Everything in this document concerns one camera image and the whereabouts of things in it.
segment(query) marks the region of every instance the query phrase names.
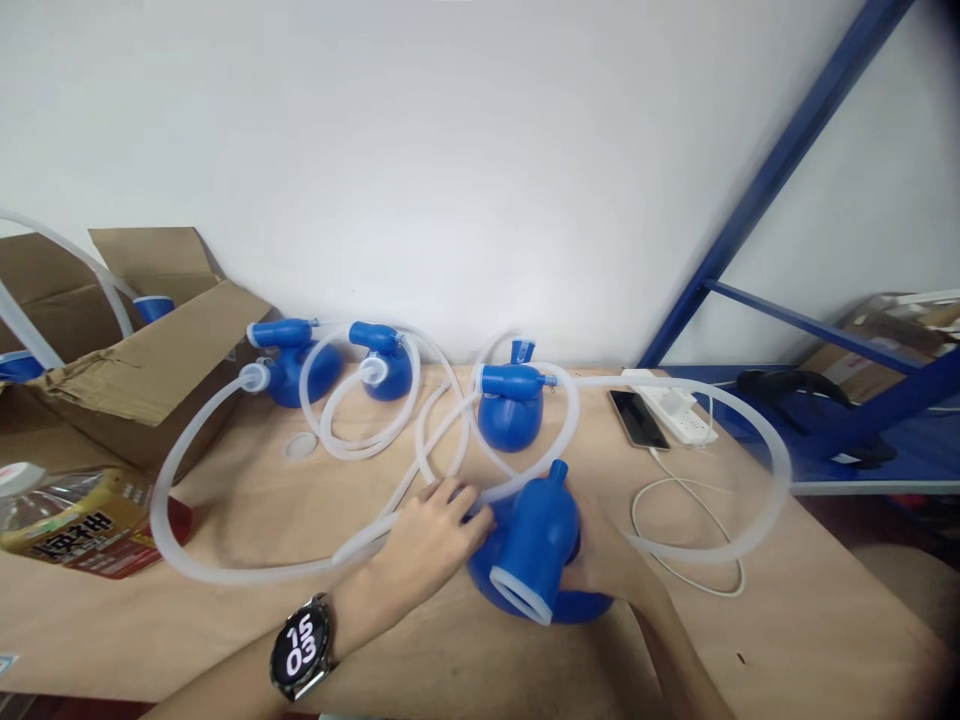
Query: watch face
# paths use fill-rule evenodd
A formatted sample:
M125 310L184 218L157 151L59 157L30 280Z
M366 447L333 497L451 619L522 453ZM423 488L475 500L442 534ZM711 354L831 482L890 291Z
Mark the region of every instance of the watch face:
M315 607L300 608L283 626L270 660L274 680L296 685L320 661L326 640L324 618Z

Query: phone screen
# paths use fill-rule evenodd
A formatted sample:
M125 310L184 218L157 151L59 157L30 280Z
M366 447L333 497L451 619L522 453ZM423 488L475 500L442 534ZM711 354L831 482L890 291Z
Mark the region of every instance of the phone screen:
M663 436L663 431L650 414L642 397L635 392L611 390L610 398L613 400L613 405L620 416L620 424L623 425L631 444L636 447L653 447L657 450L670 449L670 444Z

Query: power strip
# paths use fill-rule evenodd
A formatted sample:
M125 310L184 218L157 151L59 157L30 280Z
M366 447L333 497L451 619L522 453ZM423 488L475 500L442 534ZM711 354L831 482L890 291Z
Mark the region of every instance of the power strip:
M655 377L649 370L628 369L621 377ZM631 385L650 411L684 445L706 445L719 437L703 418L693 411L696 398L678 388Z

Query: cardboard package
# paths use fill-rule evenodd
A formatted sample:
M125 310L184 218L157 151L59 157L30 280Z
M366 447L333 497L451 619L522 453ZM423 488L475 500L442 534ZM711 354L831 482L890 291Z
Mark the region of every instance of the cardboard package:
M960 318L960 303L908 306L897 301L900 296L886 293L871 297L853 312L843 329L924 364L953 350L956 338L949 325ZM904 378L896 370L830 343L820 347L799 369L820 373L858 403Z
M114 274L143 295L169 295L177 308L150 325L135 320L139 329L122 338L82 262L36 234L0 240L4 282L67 363L23 385L0 384L0 465L125 464L152 476L197 410L255 357L246 327L270 305L217 277L193 228L90 235ZM21 347L0 323L0 352ZM206 423L181 473L234 405Z

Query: table surface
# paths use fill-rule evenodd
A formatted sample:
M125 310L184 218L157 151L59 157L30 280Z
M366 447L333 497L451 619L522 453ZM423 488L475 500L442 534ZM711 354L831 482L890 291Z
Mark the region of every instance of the table surface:
M441 379L425 367L418 405ZM458 368L464 380L467 370ZM610 374L583 370L574 374ZM577 434L564 453L571 482L598 496L630 530L630 500L663 476L630 447L605 391L581 392ZM549 445L564 417L562 392L548 393L534 447L510 457L522 468ZM452 393L431 413L436 426ZM340 437L365 437L389 422L362 391L338 410ZM288 462L289 438L306 430L299 411L263 397L241 404L227 431L175 489L195 508L191 554L229 567L324 557L369 522L413 460L408 427L385 452L346 463L318 448ZM736 534L753 517L770 478L722 428L709 453L674 448L662 457L683 477L736 490L701 491ZM458 426L432 456L438 474ZM501 481L475 444L461 476ZM415 481L414 489L422 479ZM709 546L722 538L672 483L644 497L644 534ZM794 500L745 559L746 590L717 598L656 570L666 583L710 675L740 718L902 718L940 681L947 651ZM683 566L717 589L736 567ZM277 626L336 574L268 587L217 587L166 564L110 581L0 554L0 654L19 659L0 691L158 701L253 638ZM584 626L542 628L484 600L465 571L396 628L348 658L304 711L378 717L660 717L656 679L630 610L615 603Z

